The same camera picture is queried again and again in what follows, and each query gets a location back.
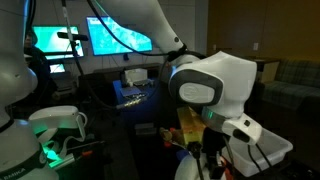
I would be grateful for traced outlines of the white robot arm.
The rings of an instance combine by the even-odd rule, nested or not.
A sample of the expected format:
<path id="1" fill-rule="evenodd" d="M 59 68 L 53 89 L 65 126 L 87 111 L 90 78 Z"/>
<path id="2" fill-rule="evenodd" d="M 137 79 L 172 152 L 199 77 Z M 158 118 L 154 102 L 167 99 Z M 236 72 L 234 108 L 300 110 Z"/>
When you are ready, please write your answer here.
<path id="1" fill-rule="evenodd" d="M 0 0 L 0 105 L 27 97 L 38 80 L 24 58 L 32 0 Z M 257 64 L 222 51 L 204 59 L 187 51 L 168 23 L 158 0 L 90 0 L 121 23 L 157 44 L 173 65 L 170 95 L 203 107 L 208 128 L 254 145 L 262 126 L 244 113 L 257 72 Z M 1 180 L 58 180 L 36 138 L 35 128 L 1 111 Z"/>

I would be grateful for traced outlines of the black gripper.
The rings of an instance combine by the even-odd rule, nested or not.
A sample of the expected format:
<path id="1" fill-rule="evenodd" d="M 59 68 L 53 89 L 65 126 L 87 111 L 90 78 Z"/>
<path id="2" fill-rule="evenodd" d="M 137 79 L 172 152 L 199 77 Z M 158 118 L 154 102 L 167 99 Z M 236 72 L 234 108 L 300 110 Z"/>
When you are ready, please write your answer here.
<path id="1" fill-rule="evenodd" d="M 226 170 L 226 165 L 221 160 L 222 149 L 226 146 L 227 138 L 223 133 L 205 128 L 203 131 L 202 142 L 193 141 L 187 145 L 187 150 L 196 160 L 197 172 L 200 180 L 205 180 L 201 167 L 200 157 L 204 153 L 206 164 L 209 171 L 210 180 L 220 180 Z"/>

